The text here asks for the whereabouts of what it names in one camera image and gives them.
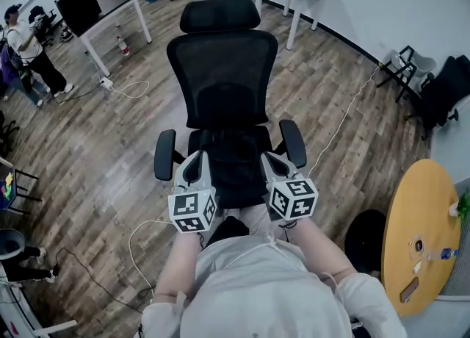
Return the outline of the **brown smartphone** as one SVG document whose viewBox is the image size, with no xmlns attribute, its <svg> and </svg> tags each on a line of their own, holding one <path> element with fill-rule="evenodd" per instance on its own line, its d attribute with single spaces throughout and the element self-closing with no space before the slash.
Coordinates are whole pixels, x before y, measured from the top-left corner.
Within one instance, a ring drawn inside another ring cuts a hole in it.
<svg viewBox="0 0 470 338">
<path fill-rule="evenodd" d="M 412 294 L 417 290 L 419 287 L 419 278 L 414 277 L 411 282 L 401 291 L 399 294 L 399 300 L 401 303 L 407 303 Z"/>
</svg>

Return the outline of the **small green potted plant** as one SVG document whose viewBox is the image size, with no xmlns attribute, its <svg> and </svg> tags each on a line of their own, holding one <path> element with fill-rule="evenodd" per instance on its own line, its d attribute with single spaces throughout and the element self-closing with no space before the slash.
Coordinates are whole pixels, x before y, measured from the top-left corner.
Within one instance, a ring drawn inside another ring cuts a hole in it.
<svg viewBox="0 0 470 338">
<path fill-rule="evenodd" d="M 467 191 L 449 208 L 449 214 L 458 217 L 462 221 L 470 214 L 470 192 Z"/>
</svg>

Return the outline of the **white shelf rack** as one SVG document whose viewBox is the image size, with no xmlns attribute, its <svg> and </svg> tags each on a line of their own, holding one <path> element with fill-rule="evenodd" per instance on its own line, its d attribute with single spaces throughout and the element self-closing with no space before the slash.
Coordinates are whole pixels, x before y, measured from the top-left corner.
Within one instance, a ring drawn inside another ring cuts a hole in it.
<svg viewBox="0 0 470 338">
<path fill-rule="evenodd" d="M 21 286 L 7 282 L 6 276 L 0 276 L 0 318 L 6 325 L 6 330 L 0 334 L 4 338 L 53 338 L 52 334 L 78 325 L 76 320 L 69 320 L 43 327 Z"/>
</svg>

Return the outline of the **round yellow wooden table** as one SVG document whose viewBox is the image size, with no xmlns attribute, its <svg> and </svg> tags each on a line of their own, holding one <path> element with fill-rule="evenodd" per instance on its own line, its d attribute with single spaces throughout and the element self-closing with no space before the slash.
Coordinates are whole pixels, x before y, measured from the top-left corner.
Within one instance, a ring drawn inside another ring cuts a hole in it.
<svg viewBox="0 0 470 338">
<path fill-rule="evenodd" d="M 377 271 L 397 314 L 407 317 L 422 312 L 447 283 L 456 257 L 428 261 L 431 251 L 460 249 L 461 219 L 449 214 L 458 201 L 454 184 L 437 162 L 415 162 L 402 177 L 387 214 L 369 209 L 351 223 L 344 241 L 345 253 L 354 267 L 364 273 Z M 417 252 L 414 243 L 423 242 Z M 413 267 L 421 262 L 417 274 Z M 407 303 L 401 291 L 414 277 L 419 287 Z"/>
</svg>

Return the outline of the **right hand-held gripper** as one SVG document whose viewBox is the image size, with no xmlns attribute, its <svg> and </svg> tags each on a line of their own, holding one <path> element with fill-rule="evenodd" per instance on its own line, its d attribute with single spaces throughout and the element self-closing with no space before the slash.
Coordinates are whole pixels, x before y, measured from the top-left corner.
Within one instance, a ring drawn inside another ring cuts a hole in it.
<svg viewBox="0 0 470 338">
<path fill-rule="evenodd" d="M 284 155 L 264 152 L 261 165 L 269 193 L 267 211 L 271 221 L 293 221 L 313 215 L 318 191 L 311 179 L 298 176 L 297 167 Z"/>
</svg>

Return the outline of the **clear plastic water bottle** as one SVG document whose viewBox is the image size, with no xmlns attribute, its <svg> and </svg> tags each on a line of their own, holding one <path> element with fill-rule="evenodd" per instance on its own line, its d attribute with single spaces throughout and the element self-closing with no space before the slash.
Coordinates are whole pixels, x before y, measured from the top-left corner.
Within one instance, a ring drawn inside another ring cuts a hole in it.
<svg viewBox="0 0 470 338">
<path fill-rule="evenodd" d="M 429 254 L 427 255 L 427 260 L 428 261 L 449 260 L 458 256 L 459 253 L 460 253 L 459 249 L 443 248 L 441 250 L 429 252 Z"/>
</svg>

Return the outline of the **person's white shirt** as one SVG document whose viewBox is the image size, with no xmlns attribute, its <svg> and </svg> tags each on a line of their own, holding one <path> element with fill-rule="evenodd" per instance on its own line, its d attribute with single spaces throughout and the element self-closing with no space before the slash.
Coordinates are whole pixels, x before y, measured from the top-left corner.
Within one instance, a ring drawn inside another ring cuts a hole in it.
<svg viewBox="0 0 470 338">
<path fill-rule="evenodd" d="M 356 273 L 334 281 L 308 271 L 300 249 L 265 236 L 210 245 L 195 269 L 195 294 L 153 303 L 143 338 L 407 338 L 382 284 Z"/>
</svg>

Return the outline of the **black garment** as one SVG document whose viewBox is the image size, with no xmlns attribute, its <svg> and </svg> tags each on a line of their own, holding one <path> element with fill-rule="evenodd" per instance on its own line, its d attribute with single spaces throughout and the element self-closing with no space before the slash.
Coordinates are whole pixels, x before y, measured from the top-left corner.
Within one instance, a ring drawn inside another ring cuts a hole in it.
<svg viewBox="0 0 470 338">
<path fill-rule="evenodd" d="M 203 130 L 199 143 L 199 149 L 208 155 L 211 181 L 221 208 L 245 208 L 264 202 L 267 188 L 261 154 L 272 149 L 266 127 Z"/>
</svg>

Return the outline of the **person's left forearm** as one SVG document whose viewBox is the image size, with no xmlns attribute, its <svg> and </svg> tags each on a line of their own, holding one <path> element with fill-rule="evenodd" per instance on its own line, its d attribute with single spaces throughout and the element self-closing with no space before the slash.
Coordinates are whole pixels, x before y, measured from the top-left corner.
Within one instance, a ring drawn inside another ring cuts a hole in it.
<svg viewBox="0 0 470 338">
<path fill-rule="evenodd" d="M 178 233 L 156 283 L 153 303 L 175 303 L 181 292 L 189 297 L 195 284 L 195 269 L 200 253 L 196 233 Z"/>
</svg>

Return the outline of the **colourful toy pieces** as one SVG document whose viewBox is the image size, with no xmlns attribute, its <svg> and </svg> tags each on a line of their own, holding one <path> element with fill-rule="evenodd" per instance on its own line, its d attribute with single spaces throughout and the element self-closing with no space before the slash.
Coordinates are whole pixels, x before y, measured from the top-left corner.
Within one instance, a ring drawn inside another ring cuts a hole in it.
<svg viewBox="0 0 470 338">
<path fill-rule="evenodd" d="M 0 192 L 6 200 L 10 200 L 10 196 L 12 195 L 13 182 L 14 174 L 11 172 L 7 174 L 5 180 L 0 181 Z"/>
</svg>

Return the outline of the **person's black trousers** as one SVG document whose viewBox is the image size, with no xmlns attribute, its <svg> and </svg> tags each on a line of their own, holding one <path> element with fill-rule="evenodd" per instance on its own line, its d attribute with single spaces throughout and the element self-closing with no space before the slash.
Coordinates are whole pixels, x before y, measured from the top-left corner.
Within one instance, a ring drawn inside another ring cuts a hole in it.
<svg viewBox="0 0 470 338">
<path fill-rule="evenodd" d="M 205 248 L 215 242 L 232 237 L 247 236 L 250 234 L 249 228 L 238 218 L 228 216 L 215 230 L 206 243 Z"/>
</svg>

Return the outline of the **black monitor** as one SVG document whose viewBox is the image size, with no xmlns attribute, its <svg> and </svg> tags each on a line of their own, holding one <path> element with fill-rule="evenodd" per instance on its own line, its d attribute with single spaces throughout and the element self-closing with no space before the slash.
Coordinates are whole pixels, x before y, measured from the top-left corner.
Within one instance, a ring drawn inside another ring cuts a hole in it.
<svg viewBox="0 0 470 338">
<path fill-rule="evenodd" d="M 77 36 L 82 36 L 101 18 L 98 0 L 55 0 L 66 26 Z"/>
</svg>

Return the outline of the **person's right forearm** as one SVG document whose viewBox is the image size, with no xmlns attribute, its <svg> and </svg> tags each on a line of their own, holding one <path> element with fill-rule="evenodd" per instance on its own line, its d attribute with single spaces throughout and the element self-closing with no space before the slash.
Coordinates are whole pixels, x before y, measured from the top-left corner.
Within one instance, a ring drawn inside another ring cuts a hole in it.
<svg viewBox="0 0 470 338">
<path fill-rule="evenodd" d="M 288 229 L 305 257 L 305 265 L 317 275 L 329 274 L 339 283 L 357 271 L 345 253 L 330 240 L 309 217 L 296 220 Z"/>
</svg>

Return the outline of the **black mesh office chair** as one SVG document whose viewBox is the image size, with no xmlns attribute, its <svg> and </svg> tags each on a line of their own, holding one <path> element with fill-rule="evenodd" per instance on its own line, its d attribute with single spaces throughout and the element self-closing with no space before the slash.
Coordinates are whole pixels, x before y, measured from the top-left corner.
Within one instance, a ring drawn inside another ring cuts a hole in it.
<svg viewBox="0 0 470 338">
<path fill-rule="evenodd" d="M 167 57 L 187 107 L 191 129 L 188 152 L 199 149 L 203 130 L 267 128 L 267 85 L 278 41 L 261 31 L 252 0 L 189 3 L 180 20 L 181 35 L 167 46 Z M 306 147 L 297 124 L 279 123 L 282 141 L 269 152 L 286 155 L 302 168 Z"/>
</svg>

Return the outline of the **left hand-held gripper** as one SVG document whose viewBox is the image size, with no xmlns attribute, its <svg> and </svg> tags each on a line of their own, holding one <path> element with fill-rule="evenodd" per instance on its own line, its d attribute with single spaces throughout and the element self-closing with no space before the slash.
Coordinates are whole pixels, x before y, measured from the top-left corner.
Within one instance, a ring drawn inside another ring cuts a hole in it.
<svg viewBox="0 0 470 338">
<path fill-rule="evenodd" d="M 217 210 L 208 154 L 201 151 L 201 162 L 200 151 L 188 156 L 176 170 L 174 182 L 168 196 L 170 221 L 180 233 L 208 231 Z"/>
</svg>

